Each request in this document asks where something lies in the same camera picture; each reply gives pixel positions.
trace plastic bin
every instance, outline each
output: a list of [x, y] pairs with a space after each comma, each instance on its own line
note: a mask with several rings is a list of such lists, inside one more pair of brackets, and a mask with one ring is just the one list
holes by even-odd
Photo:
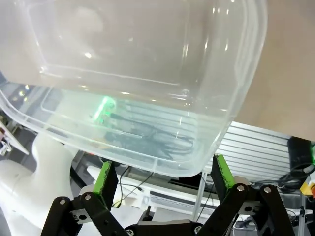
[[200, 172], [251, 84], [264, 0], [2, 0], [0, 105], [164, 175]]

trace black cable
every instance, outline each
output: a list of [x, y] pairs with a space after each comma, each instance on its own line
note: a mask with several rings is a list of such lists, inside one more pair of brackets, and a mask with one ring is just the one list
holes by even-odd
[[203, 209], [205, 208], [205, 206], [206, 206], [206, 204], [207, 204], [207, 202], [208, 202], [208, 200], [209, 200], [209, 198], [210, 198], [210, 196], [211, 196], [211, 194], [212, 194], [212, 190], [213, 190], [213, 187], [214, 187], [215, 185], [214, 184], [212, 184], [212, 187], [211, 187], [211, 189], [210, 189], [210, 192], [209, 192], [209, 195], [208, 195], [208, 197], [207, 197], [207, 200], [206, 200], [206, 202], [205, 202], [205, 204], [203, 205], [203, 207], [202, 207], [202, 209], [201, 209], [201, 212], [200, 212], [200, 214], [199, 214], [199, 216], [198, 216], [198, 218], [197, 218], [197, 222], [198, 222], [198, 220], [199, 220], [199, 218], [200, 218], [200, 216], [201, 216], [201, 214], [202, 214], [202, 212], [203, 212]]
[[127, 119], [118, 114], [111, 113], [110, 118], [132, 123], [129, 131], [131, 136], [107, 132], [105, 138], [108, 141], [118, 141], [122, 148], [144, 153], [146, 155], [158, 156], [167, 160], [173, 160], [173, 155], [189, 155], [193, 152], [194, 138], [189, 136], [175, 135], [152, 125]]
[[202, 176], [200, 176], [201, 177], [201, 179], [205, 182], [205, 186], [208, 188], [208, 186], [207, 186], [207, 181], [202, 177]]
[[133, 193], [133, 192], [134, 192], [136, 189], [138, 189], [142, 184], [144, 184], [146, 181], [148, 181], [148, 179], [149, 179], [152, 175], [153, 175], [153, 172], [152, 172], [144, 181], [142, 181], [138, 186], [136, 186], [130, 193], [128, 193], [124, 198], [122, 198], [121, 200], [119, 200], [119, 201], [120, 201], [120, 205], [122, 204], [123, 200], [125, 200], [131, 193]]
[[120, 183], [120, 185], [135, 187], [135, 188], [137, 188], [139, 191], [142, 191], [142, 188], [140, 188], [140, 187], [138, 187], [138, 186], [136, 186], [136, 185], [126, 184], [126, 183]]
[[119, 178], [119, 184], [120, 184], [120, 191], [121, 191], [121, 201], [120, 203], [118, 204], [117, 208], [119, 208], [122, 204], [122, 201], [123, 201], [123, 187], [122, 187], [122, 177], [124, 176], [124, 174], [127, 172], [127, 170], [129, 170], [130, 166], [128, 166], [124, 171], [123, 173], [120, 175], [120, 178]]
[[[305, 168], [303, 169], [300, 169], [300, 168], [305, 165], [312, 165], [313, 166], [312, 170], [307, 173], [302, 172]], [[264, 183], [276, 183], [279, 190], [281, 190], [282, 192], [292, 193], [298, 190], [301, 187], [302, 182], [305, 181], [305, 178], [307, 178], [314, 171], [315, 171], [315, 166], [313, 163], [303, 163], [301, 165], [298, 165], [292, 168], [289, 173], [285, 174], [278, 180], [267, 179], [267, 180], [253, 182], [252, 184], [256, 185], [256, 184], [264, 184]]]
[[81, 179], [81, 177], [75, 171], [73, 166], [70, 167], [70, 177], [79, 186], [79, 188], [83, 188], [83, 187], [87, 186], [87, 184], [83, 181], [83, 179]]

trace bolt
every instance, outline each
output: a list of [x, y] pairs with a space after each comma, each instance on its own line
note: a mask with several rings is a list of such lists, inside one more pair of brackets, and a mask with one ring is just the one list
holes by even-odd
[[129, 234], [129, 236], [134, 236], [134, 232], [132, 230], [126, 230], [126, 233]]
[[243, 192], [245, 190], [244, 186], [240, 185], [237, 187], [237, 190]]
[[265, 188], [264, 188], [264, 191], [265, 191], [266, 193], [270, 193], [270, 192], [271, 192], [271, 189], [270, 189], [269, 187], [265, 187]]
[[201, 226], [197, 226], [193, 231], [195, 232], [195, 234], [197, 234], [200, 229], [201, 229]]

